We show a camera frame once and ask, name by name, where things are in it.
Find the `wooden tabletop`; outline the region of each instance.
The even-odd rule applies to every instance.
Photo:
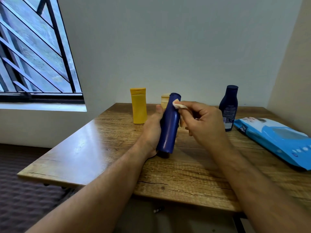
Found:
[[[155,105],[147,105],[152,114]],[[262,107],[239,107],[236,117],[269,118],[288,125]],[[18,176],[60,186],[86,185],[123,155],[137,140],[142,125],[133,124],[132,105],[116,103],[33,162]],[[311,173],[290,168],[241,134],[227,133],[231,142],[258,169],[286,192],[311,208]],[[178,128],[173,154],[146,161],[134,194],[188,204],[241,211],[228,181],[211,156],[188,131]]]

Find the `person's right arm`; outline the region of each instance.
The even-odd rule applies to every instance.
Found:
[[[311,214],[255,168],[231,144],[221,111],[198,102],[181,101],[187,129],[212,154],[234,190],[256,232],[310,232]]]

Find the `forearm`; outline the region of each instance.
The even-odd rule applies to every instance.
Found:
[[[307,210],[255,168],[238,150],[212,152],[256,232],[307,232]]]
[[[137,144],[28,233],[112,232],[132,195],[146,152]]]

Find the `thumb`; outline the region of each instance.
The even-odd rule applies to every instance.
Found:
[[[164,110],[161,105],[156,105],[155,107],[155,117],[161,120],[163,117]]]
[[[183,117],[183,120],[185,121],[185,123],[187,124],[187,127],[191,127],[191,125],[193,124],[193,122],[195,122],[196,120],[194,119],[193,115],[190,113],[189,110],[187,109],[179,109],[178,111],[181,116]]]

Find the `person's left hand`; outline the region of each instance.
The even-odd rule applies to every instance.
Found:
[[[159,143],[161,135],[160,120],[163,117],[163,108],[157,105],[155,113],[151,115],[145,122],[142,128],[142,134],[137,141],[137,144],[148,153],[147,158],[156,155],[156,147]]]

